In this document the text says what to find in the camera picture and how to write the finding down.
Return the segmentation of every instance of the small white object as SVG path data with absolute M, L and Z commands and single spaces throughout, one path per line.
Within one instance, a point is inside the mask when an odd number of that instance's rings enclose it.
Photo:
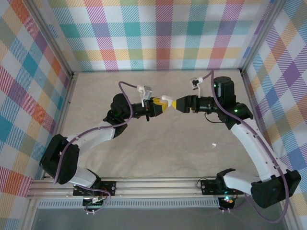
M 152 88 L 149 86 L 137 85 L 136 90 L 141 93 L 142 107 L 145 107 L 144 100 L 149 100 L 152 96 Z
M 173 98 L 172 98 L 172 97 L 163 95 L 163 96 L 161 97 L 161 99 L 164 100 L 164 101 L 167 101 L 167 103 L 168 103 L 168 106 L 167 106 L 167 107 L 172 106 L 172 102 L 173 102 Z
M 203 82 L 203 77 L 193 78 L 190 80 L 192 89 L 198 89 L 198 98 L 202 97 L 200 84 Z

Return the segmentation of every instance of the black mounting bracket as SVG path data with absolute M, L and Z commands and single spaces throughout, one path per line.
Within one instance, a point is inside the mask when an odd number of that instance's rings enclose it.
M 225 210 L 225 209 L 233 209 L 235 207 L 236 201 L 234 200 L 232 203 L 227 202 L 224 198 L 220 197 L 219 198 L 219 204 L 221 207 L 219 207 L 220 210 Z
M 241 191 L 238 191 L 236 189 L 230 189 L 227 188 L 224 190 L 224 192 L 221 192 L 218 189 L 218 185 L 216 183 L 216 180 L 201 180 L 201 194 L 203 195 L 242 195 L 243 193 Z
M 111 194 L 111 196 L 114 196 L 115 190 L 116 190 L 116 181 L 100 181 L 99 187 L 103 190 L 107 190 Z M 99 194 L 99 192 L 93 192 L 87 189 L 83 189 L 76 184 L 74 186 L 72 195 L 73 196 L 97 196 L 101 194 Z

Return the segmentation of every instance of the plaid wall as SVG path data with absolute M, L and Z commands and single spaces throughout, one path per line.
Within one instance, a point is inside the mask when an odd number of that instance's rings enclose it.
M 266 138 L 302 176 L 293 200 L 307 229 L 307 0 L 288 0 L 248 70 Z
M 81 71 L 237 69 L 275 2 L 35 1 L 72 69 Z
M 19 223 L 68 77 L 21 0 L 0 1 L 0 229 Z

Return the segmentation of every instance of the purple cable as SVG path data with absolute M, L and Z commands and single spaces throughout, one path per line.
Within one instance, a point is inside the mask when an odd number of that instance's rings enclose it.
M 110 200 L 111 200 L 111 194 L 107 191 L 107 190 L 103 190 L 103 189 L 96 189 L 96 188 L 88 188 L 88 187 L 85 187 L 83 185 L 79 185 L 77 184 L 80 188 L 84 188 L 86 190 L 90 190 L 90 191 L 97 191 L 97 192 L 102 192 L 102 193 L 106 193 L 107 194 L 107 197 L 108 197 L 108 200 L 106 201 L 106 203 L 104 205 L 102 205 L 99 209 L 97 209 L 96 211 L 94 211 L 94 213 L 96 212 L 99 212 L 100 210 L 104 209 L 108 203 L 110 203 Z M 90 212 L 88 209 L 87 209 L 88 205 L 85 206 L 85 211 L 87 213 L 92 213 Z
M 57 168 L 56 176 L 54 177 L 53 184 L 56 184 L 56 183 L 57 183 L 57 180 L 58 180 L 58 178 L 59 178 L 59 172 L 60 172 L 61 165 L 62 165 L 62 162 L 63 162 L 63 157 L 64 157 L 64 155 L 65 155 L 65 152 L 66 152 L 67 148 L 68 148 L 69 145 L 71 145 L 74 141 L 76 141 L 77 138 L 80 138 L 80 137 L 84 136 L 85 134 L 88 134 L 88 133 L 90 133 L 90 132 L 92 132 L 92 131 L 99 130 L 99 129 L 102 129 L 102 128 L 116 128 L 116 127 L 119 127 L 119 126 L 123 126 L 123 125 L 127 124 L 127 123 L 132 119 L 132 116 L 133 116 L 132 105 L 131 105 L 131 102 L 129 101 L 128 96 L 126 95 L 126 93 L 124 92 L 123 88 L 121 87 L 121 84 L 128 85 L 128 86 L 133 87 L 133 88 L 136 88 L 136 86 L 135 86 L 135 85 L 131 85 L 131 84 L 126 83 L 126 82 L 123 82 L 123 81 L 120 81 L 120 82 L 118 83 L 118 86 L 119 86 L 121 92 L 123 93 L 125 99 L 126 99 L 127 102 L 128 102 L 128 105 L 129 105 L 129 109 L 130 109 L 130 116 L 129 116 L 129 118 L 128 118 L 125 122 L 123 122 L 123 123 L 121 123 L 121 124 L 118 124 L 118 125 L 113 125 L 113 126 L 101 126 L 101 127 L 91 128 L 91 129 L 86 130 L 86 131 L 82 132 L 81 134 L 77 135 L 77 137 L 73 138 L 70 142 L 68 142 L 67 145 L 65 146 L 65 148 L 63 149 L 62 154 L 61 154 L 61 156 L 60 156 L 60 158 L 59 158 L 58 168 Z
M 289 188 L 288 188 L 288 184 L 287 184 L 287 181 L 286 181 L 286 178 L 283 174 L 283 171 L 280 169 L 276 159 L 274 158 L 274 156 L 271 154 L 270 150 L 268 149 L 267 145 L 264 143 L 264 141 L 257 135 L 257 132 L 249 125 L 247 124 L 245 121 L 243 121 L 241 118 L 237 117 L 236 115 L 233 115 L 231 114 L 230 112 L 226 111 L 222 106 L 221 104 L 219 103 L 217 97 L 216 97 L 216 94 L 215 94 L 215 91 L 214 91 L 214 71 L 211 70 L 211 91 L 212 91 L 212 94 L 213 94 L 213 98 L 214 98 L 214 101 L 216 103 L 216 105 L 219 107 L 219 109 L 221 111 L 223 111 L 225 114 L 227 114 L 228 116 L 236 119 L 237 121 L 239 121 L 241 124 L 245 125 L 245 127 L 247 127 L 252 133 L 254 136 L 257 137 L 258 141 L 260 142 L 260 144 L 264 147 L 264 149 L 266 150 L 268 156 L 270 157 L 270 159 L 272 160 L 272 162 L 274 163 L 275 167 L 277 168 L 279 174 L 281 175 L 282 179 L 283 179 L 283 184 L 284 184 L 284 189 L 285 189 L 285 205 L 284 205 L 284 209 L 283 209 L 283 212 L 281 214 L 281 216 L 276 219 L 276 220 L 269 220 L 267 218 L 265 218 L 258 210 L 257 208 L 255 207 L 255 205 L 253 203 L 251 203 L 251 201 L 249 200 L 249 197 L 247 195 L 246 196 L 246 200 L 253 206 L 253 208 L 255 209 L 255 211 L 259 214 L 260 217 L 262 217 L 265 221 L 269 222 L 269 223 L 279 223 L 280 221 L 282 221 L 282 219 L 285 217 L 286 213 L 287 213 L 287 209 L 289 207 Z
M 202 79 L 205 80 L 207 77 L 209 77 L 212 74 L 213 70 L 211 70 L 206 76 L 204 76 Z

